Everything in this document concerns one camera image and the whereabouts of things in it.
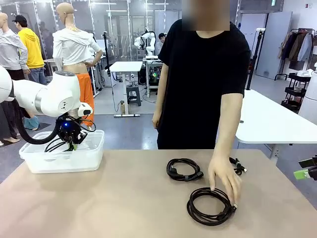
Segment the person in yellow hoodie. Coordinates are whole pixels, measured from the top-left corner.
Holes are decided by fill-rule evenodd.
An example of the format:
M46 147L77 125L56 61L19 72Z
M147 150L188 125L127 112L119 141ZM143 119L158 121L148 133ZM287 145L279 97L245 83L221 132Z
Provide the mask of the person in yellow hoodie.
M28 49L28 61L26 65L31 71L28 75L29 79L46 85L47 81L44 75L44 61L42 59L39 37L28 28L27 20L24 16L17 15L13 21L19 30L18 35L22 43Z

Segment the white plastic bin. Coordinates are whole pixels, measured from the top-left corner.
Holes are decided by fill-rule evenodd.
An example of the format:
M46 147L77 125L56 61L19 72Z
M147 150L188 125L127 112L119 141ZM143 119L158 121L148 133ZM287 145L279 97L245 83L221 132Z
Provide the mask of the white plastic bin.
M40 132L33 138L43 139L50 134L51 131ZM26 143L19 154L34 174L93 171L99 168L103 158L104 142L105 133L102 130L96 130L88 133L76 151L63 152L68 149L68 145L65 144L52 152L45 153L48 143L44 145Z

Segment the person in black t-shirt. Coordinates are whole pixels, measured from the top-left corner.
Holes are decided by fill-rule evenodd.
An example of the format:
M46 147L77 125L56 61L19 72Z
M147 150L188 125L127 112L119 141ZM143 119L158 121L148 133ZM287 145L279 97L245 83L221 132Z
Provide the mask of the person in black t-shirt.
M214 149L209 166L211 189L215 175L219 176L233 204L239 200L241 180L229 155L251 53L244 35L221 15L223 1L192 2L193 16L202 18L176 21L158 56L163 67L153 125L158 130L159 149ZM208 30L187 30L193 28Z

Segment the black pole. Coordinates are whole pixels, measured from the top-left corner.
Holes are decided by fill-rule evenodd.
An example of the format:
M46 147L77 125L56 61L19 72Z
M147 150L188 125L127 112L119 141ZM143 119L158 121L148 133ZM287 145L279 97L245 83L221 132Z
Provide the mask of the black pole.
M252 81L252 76L253 76L255 64L256 64L256 61L257 61L257 58L258 58L258 51L259 51L259 47L260 47L262 35L263 35L263 32L260 31L260 32L259 32L259 35L258 35L258 42L257 42L257 46L256 46L256 51L254 52L254 55L253 55L253 58L252 58L251 71L250 71L250 75L249 75L247 90L250 90L251 81Z
M108 71L107 74L111 78L111 72L110 72L110 65L109 65L109 57L108 57L108 48L107 48L107 36L106 36L106 31L103 33L104 41L105 41L105 52L106 52L106 61L107 61L107 67Z

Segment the orange pants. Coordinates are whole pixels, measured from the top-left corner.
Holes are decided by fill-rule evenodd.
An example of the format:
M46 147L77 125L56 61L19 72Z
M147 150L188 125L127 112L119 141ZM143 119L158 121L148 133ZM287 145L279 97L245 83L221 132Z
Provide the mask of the orange pants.
M80 101L83 103L88 103L89 106L91 106L91 108L95 112L94 95L93 95L93 89L91 87L89 74L83 73L83 74L77 74L76 76L78 78L79 87L80 87ZM87 120L94 121L94 113L90 114L87 117ZM91 122L88 122L88 121L85 121L84 124L87 126L93 125Z

